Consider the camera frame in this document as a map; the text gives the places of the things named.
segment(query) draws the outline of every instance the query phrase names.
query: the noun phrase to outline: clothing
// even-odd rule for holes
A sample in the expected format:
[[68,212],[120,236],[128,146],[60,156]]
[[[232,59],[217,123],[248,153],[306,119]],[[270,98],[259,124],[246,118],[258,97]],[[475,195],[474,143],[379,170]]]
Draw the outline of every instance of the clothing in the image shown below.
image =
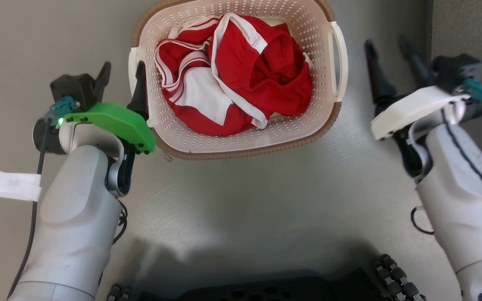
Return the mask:
[[235,13],[200,18],[174,27],[154,60],[167,103],[197,133],[264,128],[274,112],[300,115],[310,103],[311,61],[285,24]]

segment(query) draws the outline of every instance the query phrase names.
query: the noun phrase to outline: table surface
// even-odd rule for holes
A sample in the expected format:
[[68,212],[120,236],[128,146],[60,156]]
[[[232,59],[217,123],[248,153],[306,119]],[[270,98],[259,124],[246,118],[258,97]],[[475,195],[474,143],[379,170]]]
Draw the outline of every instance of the table surface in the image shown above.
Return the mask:
[[[372,38],[401,92],[413,89],[397,34],[425,45],[422,0],[331,0],[349,54],[340,116],[322,139],[279,153],[222,161],[138,156],[129,227],[113,247],[98,299],[111,284],[163,297],[203,286],[319,273],[337,277],[390,254],[431,300],[459,286],[434,237],[409,220],[420,204],[392,141],[374,141],[363,42]],[[0,1],[0,170],[34,173],[31,131],[61,74],[113,70],[105,101],[128,103],[127,55],[154,1]],[[64,156],[48,155],[44,192]],[[31,204],[0,199],[0,300],[19,267]]]

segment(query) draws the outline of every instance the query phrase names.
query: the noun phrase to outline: black cable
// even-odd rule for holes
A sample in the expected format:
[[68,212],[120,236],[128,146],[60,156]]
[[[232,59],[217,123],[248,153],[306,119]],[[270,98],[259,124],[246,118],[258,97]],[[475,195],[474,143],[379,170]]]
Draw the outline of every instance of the black cable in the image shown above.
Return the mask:
[[412,209],[412,211],[410,211],[410,220],[412,221],[412,225],[418,229],[418,231],[420,231],[421,233],[424,233],[424,234],[429,234],[429,235],[434,235],[434,231],[427,231],[427,230],[423,230],[421,229],[421,227],[419,227],[416,223],[415,223],[415,219],[414,219],[414,215],[415,215],[415,212],[418,210],[417,207],[414,207],[414,209]]
[[115,236],[115,239],[113,240],[113,244],[116,244],[118,240],[124,235],[124,232],[126,232],[126,228],[128,227],[128,209],[126,208],[126,205],[121,202],[121,200],[118,200],[120,205],[122,206],[122,211],[120,212],[120,222],[118,225],[122,225],[122,230],[118,233],[117,236]]
[[482,181],[482,173],[475,166],[475,164],[470,160],[470,158],[467,156],[467,154],[462,149],[460,143],[457,141],[457,137],[455,137],[455,134],[453,134],[453,131],[451,130],[451,128],[449,126],[449,123],[447,122],[446,114],[445,114],[443,109],[442,109],[442,119],[444,120],[444,124],[446,125],[447,132],[448,132],[449,136],[451,137],[451,140],[453,141],[453,144],[455,145],[455,147],[461,153],[462,158],[464,158],[464,160],[468,163],[468,165],[471,167],[471,169],[474,170],[474,173],[476,173]]
[[[42,167],[44,167],[44,156],[46,155],[46,139],[48,138],[50,123],[51,123],[51,119],[48,118],[46,120],[46,125],[44,126],[44,133],[42,133],[42,145],[40,146],[40,157],[38,159],[38,168],[36,169],[37,175],[42,175]],[[27,248],[25,249],[25,254],[23,255],[20,268],[16,273],[14,281],[12,281],[10,290],[8,291],[7,300],[10,298],[12,293],[14,293],[14,290],[16,289],[16,286],[18,285],[18,282],[20,280],[21,274],[25,269],[25,265],[27,264],[27,260],[29,259],[29,253],[31,253],[31,247],[33,246],[33,239],[35,237],[37,208],[38,208],[38,202],[33,202],[33,208],[31,210],[31,228],[29,229],[29,240],[27,241]]]

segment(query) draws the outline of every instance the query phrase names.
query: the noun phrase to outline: white stripe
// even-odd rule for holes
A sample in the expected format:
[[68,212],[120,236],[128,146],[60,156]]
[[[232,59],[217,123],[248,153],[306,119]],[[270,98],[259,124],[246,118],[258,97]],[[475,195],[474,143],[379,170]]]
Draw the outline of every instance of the white stripe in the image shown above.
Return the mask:
[[161,73],[161,78],[163,79],[161,84],[163,85],[167,82],[172,82],[172,73],[159,55],[159,46],[155,49],[154,62],[157,65],[157,69],[159,69],[159,73]]
[[229,21],[232,21],[232,23],[239,28],[239,30],[243,34],[243,37],[245,37],[245,40],[252,46],[252,48],[256,49],[258,53],[262,53],[264,48],[267,46],[267,42],[262,38],[262,35],[260,35],[256,31],[252,24],[250,24],[248,21],[241,18],[240,16],[236,15],[235,13],[227,13],[226,15],[222,16],[222,19],[218,23],[217,28],[213,33],[213,44],[211,49],[211,69],[213,76],[217,80],[224,93],[226,93],[226,95],[228,95],[228,97],[230,97],[230,99],[232,99],[232,101],[241,110],[254,118],[252,124],[254,124],[257,128],[265,128],[268,122],[265,114],[254,105],[249,103],[246,99],[241,97],[241,95],[235,93],[232,89],[226,86],[226,84],[224,84],[224,82],[222,82],[222,80],[218,76],[218,70],[215,60],[217,57],[218,46],[222,41],[224,33],[226,32]]
[[159,50],[161,49],[161,46],[167,43],[174,43],[180,46],[184,46],[188,49],[202,50],[206,48],[207,45],[210,44],[210,41],[211,39],[209,38],[204,42],[204,44],[201,44],[201,45],[195,45],[195,44],[189,44],[189,43],[184,43],[180,41],[171,41],[171,40],[166,40],[161,42],[157,46],[157,49],[155,49],[155,55],[154,55],[155,64],[158,66],[157,69],[159,69],[159,73],[161,74],[161,78],[163,79],[161,82],[161,85],[165,87],[165,86],[168,86],[169,84],[172,84],[172,82],[174,81],[174,78],[173,78],[174,76],[172,74],[172,71],[167,67],[167,65],[163,62],[163,60],[161,59],[161,56],[159,55]]
[[176,91],[176,93],[174,93],[174,95],[172,95],[172,97],[169,98],[170,102],[177,101],[179,97],[182,95],[183,90],[184,90],[184,87],[182,85],[182,87],[180,87],[180,89],[178,89],[178,91]]
[[204,61],[205,63],[209,64],[209,60],[206,55],[201,53],[200,51],[193,51],[189,53],[188,55],[186,55],[186,57],[182,59],[179,64],[178,79],[176,80],[176,82],[173,82],[172,84],[165,84],[163,85],[163,88],[166,88],[168,91],[171,92],[174,91],[176,87],[180,84],[182,71],[188,64],[192,63],[193,61]]
[[216,124],[224,125],[228,108],[233,103],[214,80],[211,68],[190,68],[183,87],[176,105],[193,107]]
[[304,57],[304,61],[305,61],[306,63],[308,63],[308,68],[309,68],[309,69],[312,69],[312,67],[313,67],[313,62],[312,62],[312,60],[310,59],[310,57],[308,56],[308,54],[307,54],[307,53],[303,53],[303,57]]

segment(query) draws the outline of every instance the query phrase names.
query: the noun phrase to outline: laundry basket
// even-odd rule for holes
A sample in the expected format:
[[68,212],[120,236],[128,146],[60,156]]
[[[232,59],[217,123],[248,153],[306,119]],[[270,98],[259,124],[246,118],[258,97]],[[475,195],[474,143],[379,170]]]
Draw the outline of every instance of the laundry basket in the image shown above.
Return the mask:
[[[253,128],[229,137],[195,133],[176,118],[161,93],[161,76],[153,60],[156,46],[175,25],[227,12],[259,17],[270,25],[287,23],[291,36],[314,63],[310,71],[312,99],[306,113],[272,116],[262,130]],[[348,77],[345,41],[325,0],[165,0],[150,8],[136,26],[128,62],[132,90],[140,61],[146,65],[148,124],[156,135],[157,146],[189,160],[255,156],[316,141],[335,122]]]

